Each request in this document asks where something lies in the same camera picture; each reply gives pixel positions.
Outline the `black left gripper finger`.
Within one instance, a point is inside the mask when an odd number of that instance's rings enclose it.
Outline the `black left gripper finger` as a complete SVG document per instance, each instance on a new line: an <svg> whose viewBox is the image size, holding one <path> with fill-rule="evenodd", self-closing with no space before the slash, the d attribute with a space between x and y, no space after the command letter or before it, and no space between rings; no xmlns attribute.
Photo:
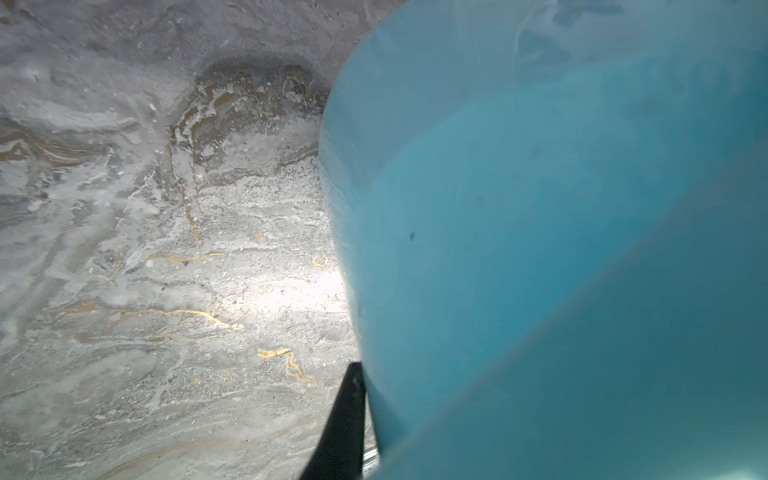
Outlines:
<svg viewBox="0 0 768 480"><path fill-rule="evenodd" d="M366 388L360 362L348 365L315 451L300 479L362 478Z"/></svg>

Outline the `teal plastic bucket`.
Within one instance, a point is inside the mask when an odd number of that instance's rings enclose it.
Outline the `teal plastic bucket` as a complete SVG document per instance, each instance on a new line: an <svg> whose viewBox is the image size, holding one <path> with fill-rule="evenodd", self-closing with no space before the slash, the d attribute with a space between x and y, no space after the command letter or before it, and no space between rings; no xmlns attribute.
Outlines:
<svg viewBox="0 0 768 480"><path fill-rule="evenodd" d="M765 2L407 2L319 158L377 478L766 477Z"/></svg>

